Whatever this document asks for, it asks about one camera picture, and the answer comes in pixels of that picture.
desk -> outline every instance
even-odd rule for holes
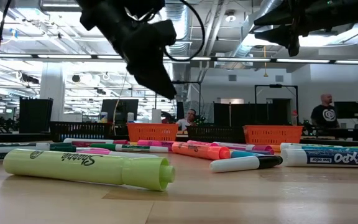
[[[166,192],[10,176],[0,162],[0,224],[358,223],[358,169],[213,174],[208,160],[168,159],[177,177]]]

computer monitor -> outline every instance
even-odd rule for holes
[[[116,107],[117,100],[103,100],[101,112],[107,112],[108,122],[114,121],[114,109]],[[137,118],[137,107],[139,100],[119,100],[116,109],[116,124],[126,124],[127,114],[132,112],[134,114],[134,120]]]
[[[336,118],[358,119],[358,102],[335,102]]]

bald man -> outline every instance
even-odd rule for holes
[[[331,94],[321,95],[321,104],[316,106],[311,113],[311,122],[318,128],[338,128],[335,107],[331,106],[333,96]]]

plastic basket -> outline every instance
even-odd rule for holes
[[[82,122],[50,122],[53,142],[63,142],[66,138],[109,139],[112,124]]]
[[[299,143],[303,126],[244,126],[247,144],[279,145],[283,142]]]
[[[177,124],[135,124],[128,123],[129,140],[158,140],[175,141],[177,138]]]
[[[202,142],[245,143],[244,131],[241,127],[187,127],[189,140]]]

black t-shirt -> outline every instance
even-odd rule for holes
[[[317,125],[322,128],[336,128],[337,120],[335,107],[319,105],[313,109],[311,119],[315,120]]]

